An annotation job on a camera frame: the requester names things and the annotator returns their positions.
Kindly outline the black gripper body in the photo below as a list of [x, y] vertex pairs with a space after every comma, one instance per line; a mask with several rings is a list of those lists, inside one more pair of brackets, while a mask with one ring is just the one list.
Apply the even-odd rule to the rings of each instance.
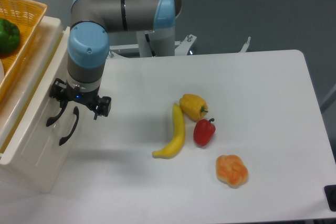
[[98, 92], [100, 86], [97, 83], [66, 82], [66, 93], [70, 101], [85, 105], [90, 110], [98, 107]]

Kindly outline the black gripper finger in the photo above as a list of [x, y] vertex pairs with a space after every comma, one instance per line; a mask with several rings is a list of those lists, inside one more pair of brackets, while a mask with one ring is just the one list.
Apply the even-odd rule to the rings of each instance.
[[111, 110], [111, 97], [99, 97], [98, 95], [89, 101], [89, 110], [94, 113], [93, 119], [99, 116], [107, 117]]
[[63, 109], [67, 106], [67, 85], [61, 79], [56, 78], [51, 85], [49, 92], [51, 98], [59, 102], [60, 107]]

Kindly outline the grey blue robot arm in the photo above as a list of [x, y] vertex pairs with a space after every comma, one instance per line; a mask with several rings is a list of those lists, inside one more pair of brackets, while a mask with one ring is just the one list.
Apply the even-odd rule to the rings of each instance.
[[82, 104], [95, 116], [107, 116], [110, 97], [99, 97], [109, 53], [109, 34], [142, 34], [139, 49], [151, 56], [175, 54], [175, 0], [73, 0], [68, 38], [67, 79], [56, 79], [50, 97], [62, 111], [70, 101]]

